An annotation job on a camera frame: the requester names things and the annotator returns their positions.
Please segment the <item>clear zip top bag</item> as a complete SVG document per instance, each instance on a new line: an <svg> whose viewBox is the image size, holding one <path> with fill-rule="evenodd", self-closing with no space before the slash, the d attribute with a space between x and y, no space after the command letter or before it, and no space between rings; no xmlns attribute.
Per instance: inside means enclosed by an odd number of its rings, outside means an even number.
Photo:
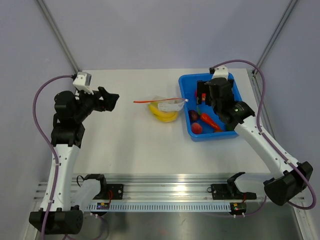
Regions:
<svg viewBox="0 0 320 240"><path fill-rule="evenodd" d="M148 105L149 104L153 104L160 111L163 111L163 112L177 111L178 112L178 116L179 116L179 112L183 109L184 105L186 103L188 103L188 102L189 102L189 100L187 98L182 98L182 97L169 97L169 98L166 98L166 97L160 97L160 96L155 96L152 99L143 99L143 100L134 100L133 101L134 104L147 105L147 109L148 110L149 110Z"/></svg>

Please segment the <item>yellow banana bunch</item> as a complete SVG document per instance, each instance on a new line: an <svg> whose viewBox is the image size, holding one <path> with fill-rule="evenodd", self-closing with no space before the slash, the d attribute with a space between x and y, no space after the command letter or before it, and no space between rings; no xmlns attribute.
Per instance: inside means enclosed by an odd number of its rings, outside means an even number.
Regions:
<svg viewBox="0 0 320 240"><path fill-rule="evenodd" d="M156 119L158 119L160 122L163 122L163 123L173 122L178 118L178 115L179 115L178 111L170 111L170 112L161 111L158 109L157 106L151 103L148 105L148 109Z"/></svg>

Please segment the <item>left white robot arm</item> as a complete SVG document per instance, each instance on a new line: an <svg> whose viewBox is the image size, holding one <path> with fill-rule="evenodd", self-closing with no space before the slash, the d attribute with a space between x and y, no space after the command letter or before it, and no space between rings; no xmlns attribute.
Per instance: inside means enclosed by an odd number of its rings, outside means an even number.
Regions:
<svg viewBox="0 0 320 240"><path fill-rule="evenodd" d="M83 225L85 209L94 199L111 200L113 193L102 174L88 174L81 187L71 194L75 162L85 133L83 121L93 112L111 112L119 99L100 86L92 93L78 95L62 91L54 98L55 114L49 146L52 163L45 196L39 210L32 211L29 223L46 235L76 235Z"/></svg>

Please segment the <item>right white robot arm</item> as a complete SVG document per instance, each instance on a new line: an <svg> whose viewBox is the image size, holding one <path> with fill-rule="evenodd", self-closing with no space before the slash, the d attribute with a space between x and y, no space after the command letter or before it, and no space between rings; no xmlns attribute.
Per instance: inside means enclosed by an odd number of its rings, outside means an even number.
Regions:
<svg viewBox="0 0 320 240"><path fill-rule="evenodd" d="M297 194L310 187L313 167L289 155L260 125L255 112L244 101L236 101L234 81L225 77L198 81L197 103L211 106L224 125L242 137L263 160L270 176L247 175L239 172L227 180L227 193L239 198L244 193L265 194L274 204L289 203Z"/></svg>

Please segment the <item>green leaf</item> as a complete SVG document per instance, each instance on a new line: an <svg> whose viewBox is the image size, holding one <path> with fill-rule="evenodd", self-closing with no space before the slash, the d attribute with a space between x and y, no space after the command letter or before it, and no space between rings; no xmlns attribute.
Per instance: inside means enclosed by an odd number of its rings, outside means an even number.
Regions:
<svg viewBox="0 0 320 240"><path fill-rule="evenodd" d="M197 114L200 116L202 113L201 113L201 110L200 110L200 107L197 105L196 106L196 111L197 111Z"/></svg>

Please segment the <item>orange carrot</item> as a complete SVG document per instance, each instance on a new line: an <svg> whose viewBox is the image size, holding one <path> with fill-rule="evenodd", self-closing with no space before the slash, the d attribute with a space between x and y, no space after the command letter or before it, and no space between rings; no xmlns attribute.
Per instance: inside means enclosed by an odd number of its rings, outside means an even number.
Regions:
<svg viewBox="0 0 320 240"><path fill-rule="evenodd" d="M200 120L212 127L216 132L222 132L223 130L220 128L220 126L213 121L213 119L207 114L202 113L200 115Z"/></svg>

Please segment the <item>dark purple plum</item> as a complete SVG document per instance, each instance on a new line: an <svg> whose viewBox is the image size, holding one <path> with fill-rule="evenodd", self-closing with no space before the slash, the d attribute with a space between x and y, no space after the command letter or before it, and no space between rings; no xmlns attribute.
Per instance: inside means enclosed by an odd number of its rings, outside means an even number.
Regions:
<svg viewBox="0 0 320 240"><path fill-rule="evenodd" d="M194 123L199 119L199 114L195 110L189 110L188 111L188 116L190 122Z"/></svg>

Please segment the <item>blue plastic bin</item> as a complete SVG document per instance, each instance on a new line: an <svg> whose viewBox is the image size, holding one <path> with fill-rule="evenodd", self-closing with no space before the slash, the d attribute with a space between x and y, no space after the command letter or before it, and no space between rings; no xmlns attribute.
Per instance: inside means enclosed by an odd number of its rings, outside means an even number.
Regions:
<svg viewBox="0 0 320 240"><path fill-rule="evenodd" d="M226 126L223 122L220 121L219 117L214 113L211 106L202 103L201 105L197 105L197 100L195 96L195 92L197 89L197 82L199 81L209 81L212 79L212 75L209 73L195 73L195 74L186 74L182 75L179 80L179 88L181 96L185 99L188 99L184 107L184 115L186 121L187 132L194 142L203 142L203 141L211 141L211 140L222 140L222 139L233 139L238 137L238 134L235 131L227 131ZM196 123L199 123L202 126L202 134L194 134L191 130L191 124L189 119L189 110L194 110L197 112L197 106L199 106L201 113L208 114L214 122L216 122L222 132L216 132L212 127L208 124L198 119Z"/></svg>

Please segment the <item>left frame post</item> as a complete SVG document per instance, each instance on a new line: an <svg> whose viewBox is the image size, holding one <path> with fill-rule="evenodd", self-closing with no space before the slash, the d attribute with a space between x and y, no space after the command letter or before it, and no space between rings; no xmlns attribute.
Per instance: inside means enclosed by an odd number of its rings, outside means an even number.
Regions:
<svg viewBox="0 0 320 240"><path fill-rule="evenodd" d="M79 68L75 58L73 57L47 3L45 0L35 0L35 3L37 4L40 12L44 16L45 21L47 22L47 25L51 29L58 45L60 46L61 50L63 51L63 54L65 58L67 59L69 65L71 66L72 70L77 73L81 69Z"/></svg>

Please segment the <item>frame post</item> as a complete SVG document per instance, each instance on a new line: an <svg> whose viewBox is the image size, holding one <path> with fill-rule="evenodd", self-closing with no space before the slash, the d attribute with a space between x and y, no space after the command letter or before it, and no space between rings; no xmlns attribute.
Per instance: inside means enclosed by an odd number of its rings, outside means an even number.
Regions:
<svg viewBox="0 0 320 240"><path fill-rule="evenodd" d="M75 58L73 57L47 3L45 0L35 0L35 3L37 4L40 12L44 16L45 21L47 22L47 25L51 29L58 45L60 46L61 50L63 51L63 54L65 58L67 59L69 65L71 66L72 70L77 73L81 69L79 68Z"/></svg>
<svg viewBox="0 0 320 240"><path fill-rule="evenodd" d="M261 70L264 63L266 62L271 50L275 46L278 38L280 37L282 31L284 30L285 26L287 25L290 17L292 16L295 8L297 7L299 0L290 0L288 5L285 7L279 21L277 22L275 29L273 30L266 46L264 47L262 54L260 55L256 66Z"/></svg>

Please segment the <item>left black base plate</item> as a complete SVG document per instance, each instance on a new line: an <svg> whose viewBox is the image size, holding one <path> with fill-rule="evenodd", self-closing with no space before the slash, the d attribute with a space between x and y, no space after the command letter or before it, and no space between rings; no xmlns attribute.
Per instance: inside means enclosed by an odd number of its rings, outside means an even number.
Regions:
<svg viewBox="0 0 320 240"><path fill-rule="evenodd" d="M86 180L96 180L99 182L100 191L93 198L94 200L122 200L124 194L124 185L120 183L107 183L107 180L103 174L88 174L85 177L78 175L76 177L76 183L80 187L79 178L82 182Z"/></svg>

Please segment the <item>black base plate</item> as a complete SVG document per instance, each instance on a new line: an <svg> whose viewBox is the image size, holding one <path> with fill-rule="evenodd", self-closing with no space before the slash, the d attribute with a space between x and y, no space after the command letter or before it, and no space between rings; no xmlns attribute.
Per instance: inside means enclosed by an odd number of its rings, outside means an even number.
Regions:
<svg viewBox="0 0 320 240"><path fill-rule="evenodd" d="M79 178L82 182L86 180L96 180L99 182L100 191L93 198L94 200L122 200L124 194L124 185L120 183L107 183L107 180L103 174L88 174L85 177L78 175L76 177L76 183L80 187Z"/></svg>
<svg viewBox="0 0 320 240"><path fill-rule="evenodd" d="M213 200L256 200L257 195L253 192L241 192L235 181L245 172L239 172L229 177L225 183L213 183L207 188L207 192L212 195Z"/></svg>

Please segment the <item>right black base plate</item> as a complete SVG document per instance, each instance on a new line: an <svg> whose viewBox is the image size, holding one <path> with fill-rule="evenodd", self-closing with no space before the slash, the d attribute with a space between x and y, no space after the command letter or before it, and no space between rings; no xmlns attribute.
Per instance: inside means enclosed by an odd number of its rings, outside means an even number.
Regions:
<svg viewBox="0 0 320 240"><path fill-rule="evenodd" d="M253 192L241 192L235 181L245 172L239 172L229 177L225 183L213 183L207 188L207 192L212 195L213 200L256 200L257 195Z"/></svg>

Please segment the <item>aluminium rail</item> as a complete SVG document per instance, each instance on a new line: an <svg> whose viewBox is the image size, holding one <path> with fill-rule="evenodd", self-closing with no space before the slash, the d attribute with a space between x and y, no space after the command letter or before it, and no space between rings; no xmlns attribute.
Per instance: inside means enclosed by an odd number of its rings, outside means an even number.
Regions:
<svg viewBox="0 0 320 240"><path fill-rule="evenodd" d="M212 202L207 189L227 179L215 174L105 174L108 184L123 184L124 202Z"/></svg>

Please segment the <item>right frame post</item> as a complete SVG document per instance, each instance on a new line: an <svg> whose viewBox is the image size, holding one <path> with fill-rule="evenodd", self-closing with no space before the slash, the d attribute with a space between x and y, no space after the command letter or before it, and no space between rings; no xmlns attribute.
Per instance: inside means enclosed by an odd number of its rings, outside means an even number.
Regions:
<svg viewBox="0 0 320 240"><path fill-rule="evenodd" d="M266 62L271 50L275 46L278 38L280 37L282 31L284 30L285 26L287 25L290 17L292 16L295 8L297 7L299 0L290 0L288 5L285 7L279 21L277 22L275 29L273 30L266 46L264 47L262 54L260 55L256 66L261 70L264 63Z"/></svg>

